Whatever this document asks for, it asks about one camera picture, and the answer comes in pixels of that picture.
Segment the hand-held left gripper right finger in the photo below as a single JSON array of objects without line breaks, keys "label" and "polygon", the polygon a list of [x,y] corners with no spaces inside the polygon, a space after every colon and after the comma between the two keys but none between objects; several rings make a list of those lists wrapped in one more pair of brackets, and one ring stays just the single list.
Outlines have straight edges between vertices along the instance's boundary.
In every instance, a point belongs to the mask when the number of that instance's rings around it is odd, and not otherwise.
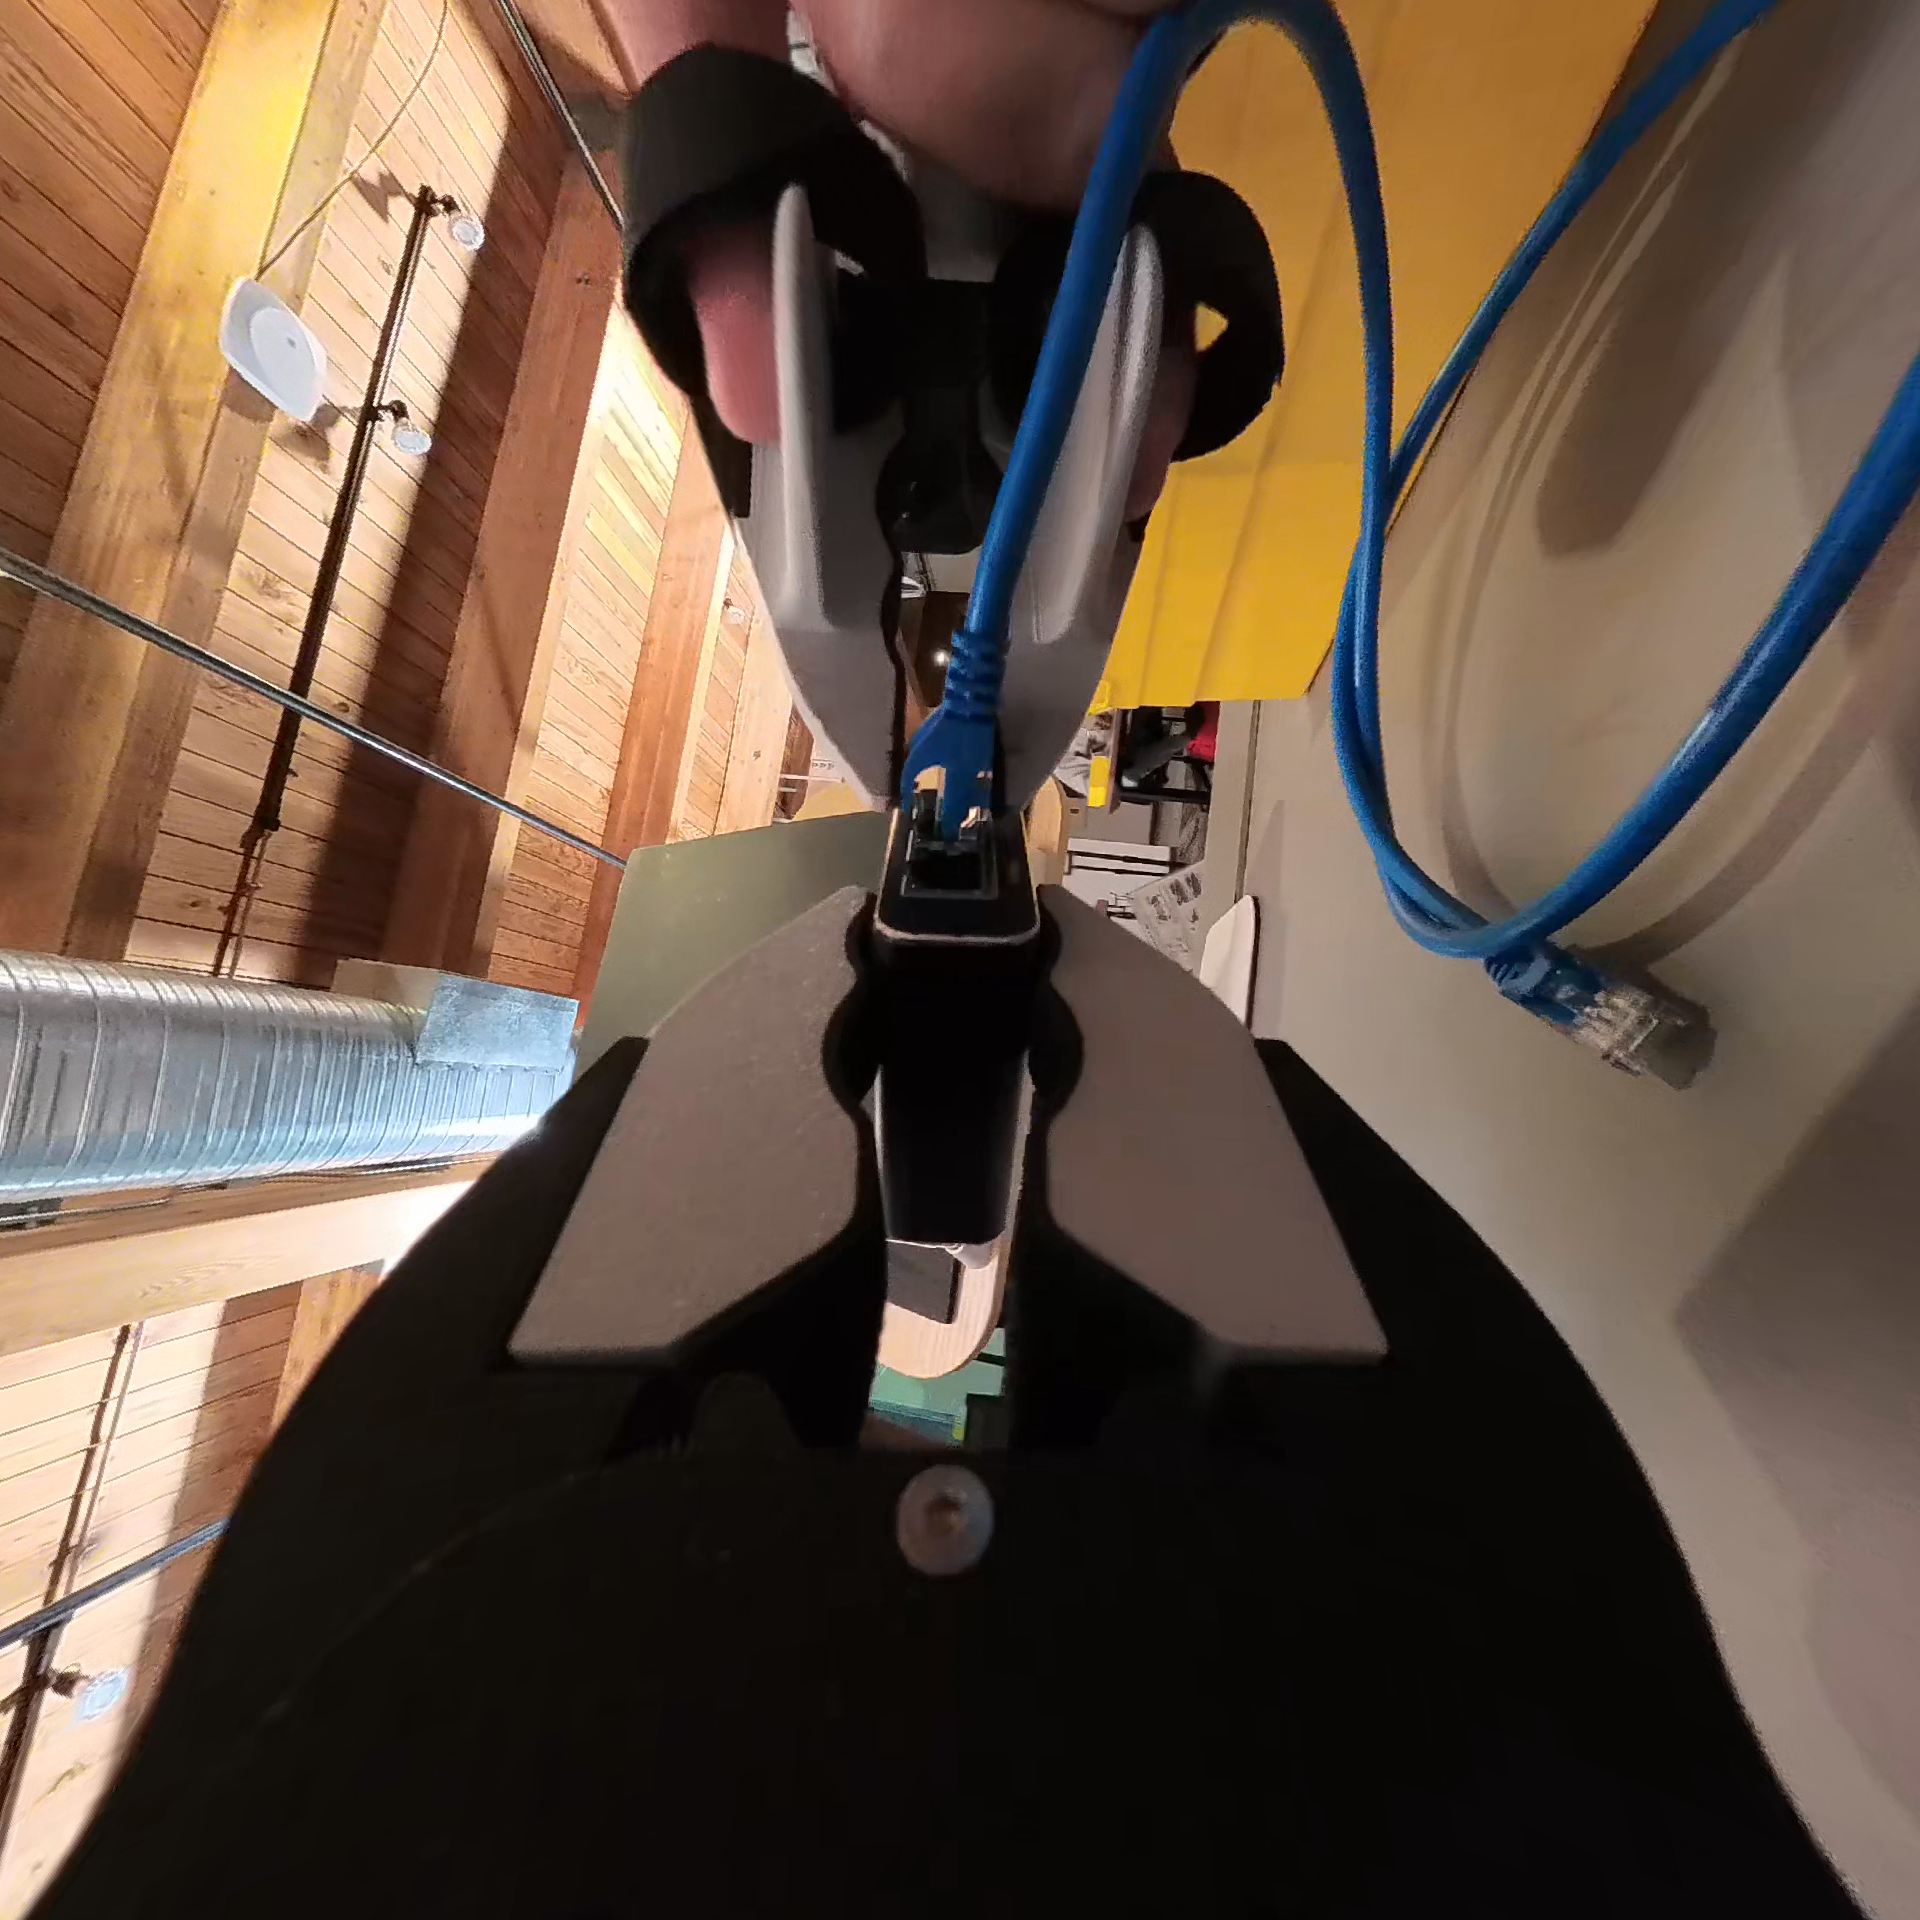
[{"label": "hand-held left gripper right finger", "polygon": [[1011,1246],[1016,1450],[1316,1450],[1387,1340],[1248,1028],[1062,886]]}]

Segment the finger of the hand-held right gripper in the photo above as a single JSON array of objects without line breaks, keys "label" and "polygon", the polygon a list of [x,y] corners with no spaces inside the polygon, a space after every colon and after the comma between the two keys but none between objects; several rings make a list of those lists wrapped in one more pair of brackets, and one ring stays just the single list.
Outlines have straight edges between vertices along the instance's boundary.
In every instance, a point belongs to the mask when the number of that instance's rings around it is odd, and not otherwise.
[{"label": "finger of the hand-held right gripper", "polygon": [[1160,244],[1131,229],[1012,597],[1000,698],[1006,803],[1028,803],[1067,755],[1113,646],[1137,571],[1126,498],[1161,360],[1164,296]]},{"label": "finger of the hand-held right gripper", "polygon": [[902,688],[878,488],[900,401],[878,297],[818,237],[802,186],[776,206],[773,301],[780,425],[752,445],[741,541],[816,745],[866,803],[892,806]]}]

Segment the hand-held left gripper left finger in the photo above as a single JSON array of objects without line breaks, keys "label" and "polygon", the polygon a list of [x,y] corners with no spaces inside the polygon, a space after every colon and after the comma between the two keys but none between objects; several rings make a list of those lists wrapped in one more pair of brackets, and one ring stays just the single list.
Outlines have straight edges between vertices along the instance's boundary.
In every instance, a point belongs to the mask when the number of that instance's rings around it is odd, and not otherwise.
[{"label": "hand-held left gripper left finger", "polygon": [[698,1424],[726,1379],[757,1380],[810,1450],[868,1414],[885,1226],[862,1067],[859,934],[844,886],[748,948],[645,1042],[512,1357],[634,1370],[630,1433]]}]

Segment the yellow plastic bin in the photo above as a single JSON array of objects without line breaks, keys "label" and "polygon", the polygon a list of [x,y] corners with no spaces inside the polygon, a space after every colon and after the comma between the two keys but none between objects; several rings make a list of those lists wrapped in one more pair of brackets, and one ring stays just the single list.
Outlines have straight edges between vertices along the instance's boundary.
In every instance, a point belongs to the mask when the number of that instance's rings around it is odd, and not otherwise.
[{"label": "yellow plastic bin", "polygon": [[[1403,427],[1587,145],[1653,5],[1338,12],[1376,130]],[[1286,360],[1235,444],[1169,472],[1099,693],[1121,709],[1293,699],[1330,646],[1361,516],[1361,306],[1338,158],[1316,84],[1266,26],[1198,68],[1173,147],[1254,210]]]}]

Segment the black ethernet port adapter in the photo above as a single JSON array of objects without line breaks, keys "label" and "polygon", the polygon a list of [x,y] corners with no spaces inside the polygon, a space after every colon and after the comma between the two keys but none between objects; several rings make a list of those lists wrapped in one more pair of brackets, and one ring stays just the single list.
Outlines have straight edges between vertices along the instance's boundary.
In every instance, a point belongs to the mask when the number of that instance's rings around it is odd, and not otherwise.
[{"label": "black ethernet port adapter", "polygon": [[1021,818],[942,803],[894,817],[872,912],[874,1129],[890,1236],[958,1252],[1011,1216],[1042,930]]}]

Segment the person's right hand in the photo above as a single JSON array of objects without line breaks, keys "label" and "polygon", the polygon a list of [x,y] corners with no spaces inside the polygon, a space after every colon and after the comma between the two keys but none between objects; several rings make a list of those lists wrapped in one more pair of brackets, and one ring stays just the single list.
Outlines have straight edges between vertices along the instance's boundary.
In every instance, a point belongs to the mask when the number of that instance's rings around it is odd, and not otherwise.
[{"label": "person's right hand", "polygon": [[[795,19],[852,114],[984,197],[1073,210],[1155,3],[596,3],[627,90],[700,46],[787,61]],[[777,444],[773,214],[678,244],[713,425]]]}]

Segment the black ceiling light track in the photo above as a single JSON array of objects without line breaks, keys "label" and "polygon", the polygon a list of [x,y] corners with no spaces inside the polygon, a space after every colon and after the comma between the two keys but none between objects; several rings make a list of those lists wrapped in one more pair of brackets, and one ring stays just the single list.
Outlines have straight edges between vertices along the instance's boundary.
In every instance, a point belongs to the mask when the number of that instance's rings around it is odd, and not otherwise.
[{"label": "black ceiling light track", "polygon": [[[373,444],[379,425],[411,425],[405,401],[394,394],[394,372],[401,352],[401,336],[410,317],[416,293],[420,266],[425,258],[425,237],[432,225],[457,226],[469,214],[457,197],[420,184],[411,197],[411,218],[401,250],[401,266],[389,296],[387,314],[379,325],[376,355],[369,370],[369,385],[353,425],[353,442],[348,445],[342,482],[333,498],[326,518],[326,536],[320,550],[318,577],[308,597],[300,645],[294,649],[291,694],[298,705],[308,705],[316,685],[330,620],[338,585],[345,571],[345,558],[353,539],[354,518],[361,507],[361,497],[369,480]],[[251,905],[266,874],[268,848],[281,829],[281,810],[286,792],[293,781],[300,734],[306,713],[302,706],[280,709],[280,723],[268,756],[268,769],[256,792],[256,803],[243,834],[237,874],[225,907],[219,940],[212,954],[211,971],[216,976],[235,976],[243,956],[243,945],[250,930]]]}]

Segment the white ceiling device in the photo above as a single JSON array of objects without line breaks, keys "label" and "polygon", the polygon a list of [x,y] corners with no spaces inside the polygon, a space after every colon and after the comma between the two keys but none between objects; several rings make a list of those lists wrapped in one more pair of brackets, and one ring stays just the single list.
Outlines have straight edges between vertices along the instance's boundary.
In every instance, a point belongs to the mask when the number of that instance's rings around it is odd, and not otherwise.
[{"label": "white ceiling device", "polygon": [[330,372],[320,336],[260,278],[237,278],[225,301],[219,347],[273,409],[310,425],[325,403]]}]

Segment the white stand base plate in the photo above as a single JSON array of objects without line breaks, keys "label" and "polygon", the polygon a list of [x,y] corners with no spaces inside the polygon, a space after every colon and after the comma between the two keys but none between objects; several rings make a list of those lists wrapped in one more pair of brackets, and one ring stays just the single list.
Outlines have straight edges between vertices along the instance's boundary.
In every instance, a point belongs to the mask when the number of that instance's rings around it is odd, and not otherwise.
[{"label": "white stand base plate", "polygon": [[1198,976],[1246,1027],[1252,1027],[1259,958],[1259,900],[1240,898],[1210,928]]}]

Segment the silver ventilation duct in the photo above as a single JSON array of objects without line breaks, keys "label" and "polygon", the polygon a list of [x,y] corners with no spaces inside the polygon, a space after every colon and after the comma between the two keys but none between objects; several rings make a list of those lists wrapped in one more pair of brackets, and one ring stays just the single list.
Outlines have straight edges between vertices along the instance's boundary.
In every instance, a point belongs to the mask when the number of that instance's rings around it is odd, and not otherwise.
[{"label": "silver ventilation duct", "polygon": [[484,1157],[564,1096],[579,1019],[389,963],[310,990],[5,952],[5,1206]]}]

